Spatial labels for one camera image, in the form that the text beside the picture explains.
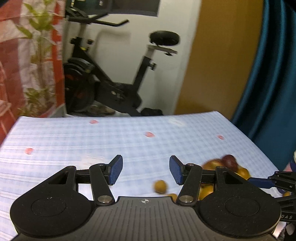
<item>metal pivot screw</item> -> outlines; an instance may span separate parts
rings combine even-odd
[[[189,195],[184,195],[179,197],[179,200],[184,203],[189,203],[189,202],[193,202],[193,197]]]
[[[194,163],[187,163],[187,164],[185,165],[185,168],[186,168],[187,171],[190,171],[191,168],[192,168],[194,165],[195,165]]]
[[[97,165],[101,168],[102,171],[104,171],[106,169],[106,164],[105,163],[99,163]]]
[[[101,203],[110,203],[112,201],[112,198],[108,195],[103,195],[98,197],[98,201]]]

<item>blue gripper pad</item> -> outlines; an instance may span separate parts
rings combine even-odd
[[[123,167],[123,158],[121,155],[117,155],[114,159],[107,165],[107,172],[109,175],[109,185],[115,184],[119,174],[121,173]]]
[[[175,156],[170,157],[170,172],[173,175],[178,185],[183,185],[183,175],[182,175],[183,167],[184,165],[179,161],[179,159],[177,159]]]

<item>green plant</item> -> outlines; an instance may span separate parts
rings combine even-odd
[[[48,74],[46,72],[44,62],[45,56],[52,49],[55,43],[47,38],[49,31],[53,30],[52,18],[53,15],[47,10],[47,7],[53,3],[54,0],[43,0],[44,9],[40,12],[36,11],[32,5],[24,3],[25,7],[32,14],[29,18],[29,24],[35,29],[30,31],[22,25],[16,25],[17,29],[22,32],[24,39],[30,39],[34,46],[34,54],[30,57],[31,64],[37,65],[37,68],[31,71],[32,77],[38,81],[40,90],[28,88],[24,92],[27,104],[24,108],[20,109],[21,115],[38,116],[40,113],[45,112],[50,108],[53,103],[54,91],[49,91],[46,83]]]
[[[47,105],[44,102],[45,95],[51,96],[51,99],[54,97],[54,93],[50,92],[50,87],[44,89],[36,90],[34,88],[28,88],[24,92],[27,104],[23,108],[19,108],[19,115],[38,117],[42,113],[47,111]]]

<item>orange fruit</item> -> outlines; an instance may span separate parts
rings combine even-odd
[[[164,180],[158,180],[154,183],[154,190],[157,193],[164,194],[166,193],[167,184]]]
[[[287,197],[287,196],[290,196],[290,195],[291,195],[290,192],[285,192],[285,193],[283,194],[283,197]]]
[[[217,166],[223,166],[221,159],[212,159],[202,165],[204,170],[215,170]]]
[[[251,177],[249,171],[246,168],[243,168],[243,167],[239,167],[239,169],[237,171],[237,174],[240,175],[242,178],[244,178],[246,180],[248,180]]]
[[[170,193],[170,194],[168,194],[167,196],[168,196],[168,197],[172,197],[173,200],[174,200],[174,202],[176,202],[177,197],[178,197],[178,195],[177,195],[177,194],[174,194],[174,193]]]
[[[213,185],[206,185],[205,187],[200,188],[200,192],[198,194],[198,200],[203,200],[207,195],[213,192]]]

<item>bike seat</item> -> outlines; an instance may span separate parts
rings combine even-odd
[[[150,34],[150,43],[163,46],[174,46],[180,41],[180,36],[170,31],[156,31]]]

